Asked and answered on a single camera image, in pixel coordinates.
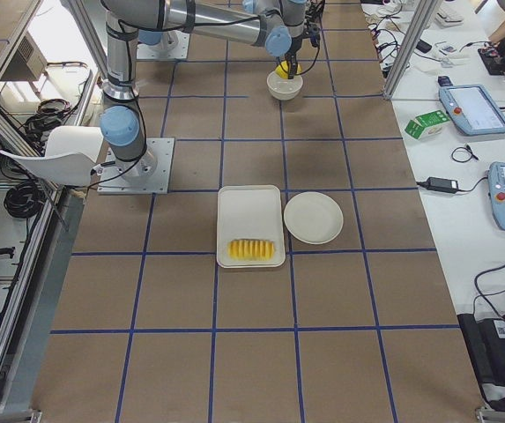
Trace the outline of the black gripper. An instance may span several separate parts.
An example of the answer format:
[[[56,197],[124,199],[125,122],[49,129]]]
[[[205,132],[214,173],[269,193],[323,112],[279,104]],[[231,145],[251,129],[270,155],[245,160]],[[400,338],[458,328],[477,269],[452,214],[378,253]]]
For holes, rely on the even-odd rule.
[[[293,37],[290,48],[286,51],[284,58],[287,65],[287,78],[294,79],[297,74],[297,52],[301,49],[303,39],[301,37]]]

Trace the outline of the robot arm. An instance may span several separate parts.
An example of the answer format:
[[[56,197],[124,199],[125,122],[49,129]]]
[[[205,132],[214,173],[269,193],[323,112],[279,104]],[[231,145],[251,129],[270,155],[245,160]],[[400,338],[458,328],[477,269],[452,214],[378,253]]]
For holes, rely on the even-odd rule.
[[[141,32],[196,33],[289,58],[301,48],[306,27],[303,1],[245,1],[241,11],[204,1],[106,1],[103,6],[108,59],[100,129],[120,176],[129,180],[145,178],[157,166],[138,103],[136,61]]]

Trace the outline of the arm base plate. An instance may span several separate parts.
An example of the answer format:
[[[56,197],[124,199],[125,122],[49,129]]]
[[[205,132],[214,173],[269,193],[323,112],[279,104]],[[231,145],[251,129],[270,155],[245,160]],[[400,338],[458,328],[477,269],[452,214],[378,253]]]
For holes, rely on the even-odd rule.
[[[145,155],[131,170],[120,176],[130,164],[117,161],[109,147],[105,162],[114,161],[114,164],[103,168],[101,178],[104,182],[97,185],[98,193],[102,195],[168,193],[174,148],[175,140],[171,137],[148,138]]]
[[[138,61],[183,61],[187,59],[188,51],[188,33],[138,31]]]

